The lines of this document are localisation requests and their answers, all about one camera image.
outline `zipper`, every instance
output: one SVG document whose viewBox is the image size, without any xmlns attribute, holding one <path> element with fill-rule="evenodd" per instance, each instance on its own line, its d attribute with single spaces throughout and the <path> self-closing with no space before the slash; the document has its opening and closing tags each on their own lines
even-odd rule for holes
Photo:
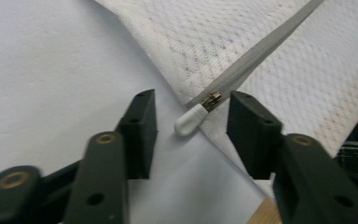
<svg viewBox="0 0 358 224">
<path fill-rule="evenodd" d="M 231 91 L 235 91 L 242 85 L 257 66 L 264 62 L 322 1 L 310 0 L 293 17 L 261 39 L 204 91 L 185 104 L 185 107 L 189 108 L 189 110 L 175 122 L 174 129 L 176 133 L 181 136 L 192 133 L 211 111 L 228 99 Z"/>
</svg>

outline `wooden surface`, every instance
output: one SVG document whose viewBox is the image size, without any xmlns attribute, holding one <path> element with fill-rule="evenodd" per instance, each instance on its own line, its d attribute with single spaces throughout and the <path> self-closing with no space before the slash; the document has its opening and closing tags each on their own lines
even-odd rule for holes
<svg viewBox="0 0 358 224">
<path fill-rule="evenodd" d="M 279 216 L 278 208 L 275 203 L 266 198 L 260 206 L 258 206 L 255 213 L 249 219 L 248 224 L 263 223 L 263 224 L 277 224 L 282 223 Z"/>
</svg>

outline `white zipper pull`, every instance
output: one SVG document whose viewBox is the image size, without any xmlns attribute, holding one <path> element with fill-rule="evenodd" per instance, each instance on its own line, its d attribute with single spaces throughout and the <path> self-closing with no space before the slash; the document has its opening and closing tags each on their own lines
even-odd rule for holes
<svg viewBox="0 0 358 224">
<path fill-rule="evenodd" d="M 202 104 L 193 106 L 182 117 L 176 120 L 174 124 L 176 134 L 180 136 L 187 136 L 191 134 L 202 123 L 202 121 L 205 120 L 213 106 L 219 103 L 221 99 L 222 94 L 220 94 L 220 92 L 211 92 Z"/>
</svg>

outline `white mesh fabric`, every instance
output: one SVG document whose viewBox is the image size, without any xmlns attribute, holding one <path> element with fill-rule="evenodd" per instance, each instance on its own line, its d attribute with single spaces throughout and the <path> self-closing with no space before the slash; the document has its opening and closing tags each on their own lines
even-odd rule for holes
<svg viewBox="0 0 358 224">
<path fill-rule="evenodd" d="M 120 17 L 183 103 L 304 4 L 296 0 L 97 2 Z"/>
<path fill-rule="evenodd" d="M 306 0 L 97 0 L 115 12 L 185 104 Z M 325 0 L 239 88 L 334 156 L 358 120 L 358 1 Z M 242 170 L 227 102 L 201 129 Z"/>
</svg>

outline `black plastic part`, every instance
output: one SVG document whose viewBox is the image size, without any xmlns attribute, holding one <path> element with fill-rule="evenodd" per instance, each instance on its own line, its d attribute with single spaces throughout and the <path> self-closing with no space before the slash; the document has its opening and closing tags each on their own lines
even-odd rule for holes
<svg viewBox="0 0 358 224">
<path fill-rule="evenodd" d="M 62 221 L 78 165 L 79 161 L 43 177 L 45 198 L 36 213 L 35 223 L 57 224 Z"/>
<path fill-rule="evenodd" d="M 358 223 L 358 188 L 315 139 L 288 134 L 278 152 L 274 192 L 284 223 Z"/>
<path fill-rule="evenodd" d="M 282 124 L 249 94 L 231 93 L 227 134 L 249 175 L 269 179 L 273 169 L 272 149 L 281 141 Z"/>
<path fill-rule="evenodd" d="M 358 188 L 346 172 L 316 140 L 282 136 L 280 129 L 281 123 L 256 99 L 232 92 L 227 134 L 251 176 L 275 172 L 283 223 L 358 223 Z"/>
<path fill-rule="evenodd" d="M 123 138 L 99 133 L 89 140 L 63 222 L 128 223 L 127 177 Z"/>
<path fill-rule="evenodd" d="M 41 177 L 33 166 L 0 173 L 0 223 L 30 223 L 40 203 Z"/>
<path fill-rule="evenodd" d="M 116 131 L 124 138 L 127 178 L 149 178 L 158 133 L 154 90 L 140 92 L 133 98 Z"/>
</svg>

